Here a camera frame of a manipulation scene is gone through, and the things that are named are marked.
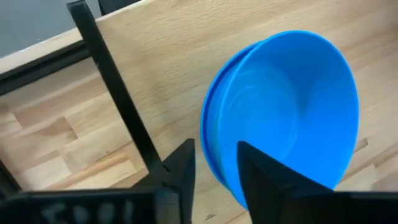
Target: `black metal bar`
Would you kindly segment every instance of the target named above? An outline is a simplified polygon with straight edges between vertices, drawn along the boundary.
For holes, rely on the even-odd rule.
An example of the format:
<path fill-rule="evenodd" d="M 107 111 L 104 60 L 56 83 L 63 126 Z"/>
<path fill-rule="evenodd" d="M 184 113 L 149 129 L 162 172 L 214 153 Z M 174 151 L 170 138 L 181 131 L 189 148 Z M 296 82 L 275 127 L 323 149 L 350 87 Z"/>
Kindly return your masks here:
<path fill-rule="evenodd" d="M 68 3 L 67 6 L 147 168 L 151 171 L 161 166 L 162 160 L 131 100 L 87 3 L 79 0 Z"/>
<path fill-rule="evenodd" d="M 0 161 L 0 201 L 20 192 L 22 189 L 6 166 Z"/>
<path fill-rule="evenodd" d="M 53 72 L 88 58 L 84 41 L 75 42 L 51 54 L 0 74 L 0 96 L 12 90 L 46 77 Z"/>
<path fill-rule="evenodd" d="M 107 15 L 113 11 L 136 3 L 140 0 L 98 0 L 102 15 Z"/>
<path fill-rule="evenodd" d="M 193 194 L 195 190 L 195 141 L 187 139 L 164 161 L 164 167 L 145 176 L 132 189 L 162 185 L 179 194 L 181 224 L 191 224 Z"/>

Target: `wood grain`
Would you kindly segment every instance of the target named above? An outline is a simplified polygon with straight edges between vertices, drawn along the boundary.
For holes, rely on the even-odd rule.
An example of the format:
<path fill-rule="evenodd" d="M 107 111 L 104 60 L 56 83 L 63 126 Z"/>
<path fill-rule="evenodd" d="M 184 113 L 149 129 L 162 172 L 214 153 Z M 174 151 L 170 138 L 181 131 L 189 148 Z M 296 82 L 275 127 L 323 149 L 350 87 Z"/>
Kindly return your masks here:
<path fill-rule="evenodd" d="M 397 12 L 395 0 L 145 0 L 97 23 L 160 156 L 197 140 L 193 222 L 250 223 L 199 142 L 201 106 L 217 71 L 283 30 L 325 36 L 351 66 L 361 111 L 358 143 L 336 189 L 398 190 Z M 90 58 L 2 96 L 0 128 L 0 158 L 25 189 L 128 187 L 147 174 Z"/>

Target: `black metal frame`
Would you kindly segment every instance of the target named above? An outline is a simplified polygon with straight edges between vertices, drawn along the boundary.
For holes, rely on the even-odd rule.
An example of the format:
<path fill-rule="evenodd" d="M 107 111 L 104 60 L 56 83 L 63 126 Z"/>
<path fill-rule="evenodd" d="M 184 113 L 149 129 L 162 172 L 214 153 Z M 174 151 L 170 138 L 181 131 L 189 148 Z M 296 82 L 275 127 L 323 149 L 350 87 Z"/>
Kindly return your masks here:
<path fill-rule="evenodd" d="M 149 174 L 131 189 L 15 194 L 21 188 L 0 163 L 2 222 L 191 223 L 194 140 L 187 139 L 162 162 L 85 0 L 68 4 L 68 9 Z M 237 147 L 239 178 L 253 223 L 398 222 L 396 192 L 334 192 L 246 142 Z"/>
<path fill-rule="evenodd" d="M 104 16 L 140 0 L 98 0 Z M 83 40 L 0 74 L 0 96 L 90 57 Z"/>
<path fill-rule="evenodd" d="M 85 0 L 67 6 L 149 174 L 129 190 L 20 193 L 17 182 L 0 164 L 2 222 L 100 223 L 108 218 L 113 223 L 191 223 L 194 140 L 187 139 L 165 161 L 160 159 Z"/>

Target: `gray wall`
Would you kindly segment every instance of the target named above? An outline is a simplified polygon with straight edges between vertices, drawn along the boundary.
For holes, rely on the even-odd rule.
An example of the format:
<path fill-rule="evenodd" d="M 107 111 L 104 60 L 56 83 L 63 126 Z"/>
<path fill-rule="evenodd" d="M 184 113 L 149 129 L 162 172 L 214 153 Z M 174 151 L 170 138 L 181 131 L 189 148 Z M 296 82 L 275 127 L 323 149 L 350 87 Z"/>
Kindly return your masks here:
<path fill-rule="evenodd" d="M 86 0 L 95 17 L 97 0 Z M 66 0 L 0 0 L 0 57 L 74 27 Z"/>

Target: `blue bowl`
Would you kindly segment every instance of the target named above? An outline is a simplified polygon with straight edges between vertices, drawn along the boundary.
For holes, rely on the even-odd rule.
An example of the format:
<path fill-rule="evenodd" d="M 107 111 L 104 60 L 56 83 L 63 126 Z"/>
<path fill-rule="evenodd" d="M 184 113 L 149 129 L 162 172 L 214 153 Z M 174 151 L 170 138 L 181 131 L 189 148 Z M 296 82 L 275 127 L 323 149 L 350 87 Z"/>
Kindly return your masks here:
<path fill-rule="evenodd" d="M 347 62 L 323 37 L 296 30 L 245 48 L 220 70 L 203 105 L 201 142 L 216 178 L 247 208 L 238 141 L 334 189 L 353 155 L 358 123 Z"/>

